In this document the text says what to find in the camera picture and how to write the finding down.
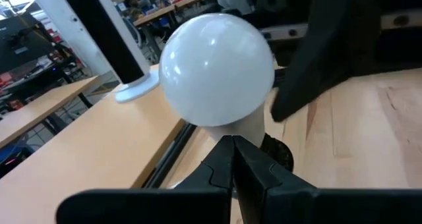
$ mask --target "white ball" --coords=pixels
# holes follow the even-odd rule
[[[228,14],[190,19],[160,59],[166,99],[186,121],[220,126],[258,108],[274,82],[270,47],[248,22]]]

